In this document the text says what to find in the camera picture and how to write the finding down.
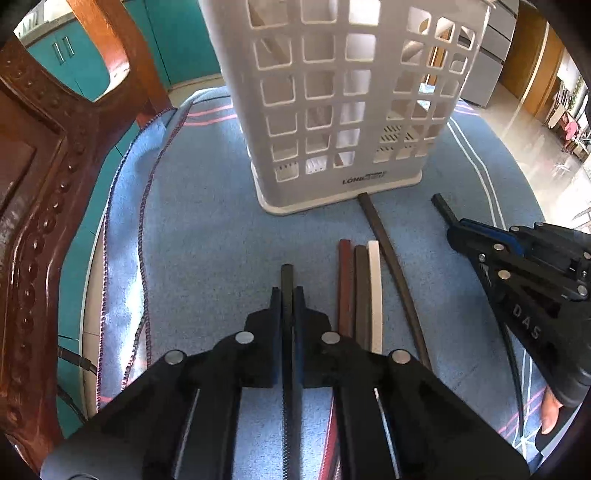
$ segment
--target tile floor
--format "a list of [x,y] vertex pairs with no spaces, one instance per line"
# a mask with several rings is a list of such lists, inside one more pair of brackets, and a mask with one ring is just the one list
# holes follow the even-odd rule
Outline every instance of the tile floor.
[[[223,84],[221,77],[182,85],[170,92],[179,106],[193,92]],[[502,85],[498,84],[486,109],[477,109],[504,142],[529,181],[547,222],[569,228],[588,218],[573,218],[591,206],[591,180],[574,156],[561,151],[561,142],[544,127]],[[100,301],[102,296],[102,231],[90,266],[84,314],[83,355],[98,360]],[[96,378],[85,373],[85,395],[89,415],[96,413]]]

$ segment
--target chair backrest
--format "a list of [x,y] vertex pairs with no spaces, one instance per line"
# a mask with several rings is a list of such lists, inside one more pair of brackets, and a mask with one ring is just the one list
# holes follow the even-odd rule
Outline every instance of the chair backrest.
[[7,36],[16,25],[0,19],[0,40],[8,39],[0,42],[0,432],[36,471],[62,439],[56,370],[64,257],[107,153],[134,120],[142,127],[171,107],[122,2],[69,4],[111,77],[95,102],[41,67]]

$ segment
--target white plastic basket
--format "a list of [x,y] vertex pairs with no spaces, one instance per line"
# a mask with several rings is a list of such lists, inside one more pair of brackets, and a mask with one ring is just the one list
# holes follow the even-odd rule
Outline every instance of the white plastic basket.
[[199,1],[279,215],[418,183],[489,15],[483,0]]

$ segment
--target cabinet door handle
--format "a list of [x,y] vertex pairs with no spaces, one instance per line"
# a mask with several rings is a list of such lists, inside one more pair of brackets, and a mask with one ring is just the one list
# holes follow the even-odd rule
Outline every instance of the cabinet door handle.
[[70,39],[66,35],[64,38],[61,39],[66,46],[66,50],[68,51],[68,55],[72,58],[75,54],[74,49],[72,48],[72,44],[70,43]]
[[53,51],[56,54],[56,57],[60,62],[60,65],[62,65],[65,62],[65,60],[64,56],[61,54],[60,46],[57,44],[57,42],[52,43],[51,46],[53,47]]

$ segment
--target hand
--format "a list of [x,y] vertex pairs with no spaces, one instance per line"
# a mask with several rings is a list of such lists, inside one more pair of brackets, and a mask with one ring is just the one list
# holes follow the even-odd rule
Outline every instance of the hand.
[[550,387],[546,387],[540,414],[542,418],[542,426],[540,429],[542,435],[547,435],[554,429],[554,427],[556,427],[556,423],[558,422],[558,411],[560,407],[562,407],[562,403],[556,399],[550,390]]

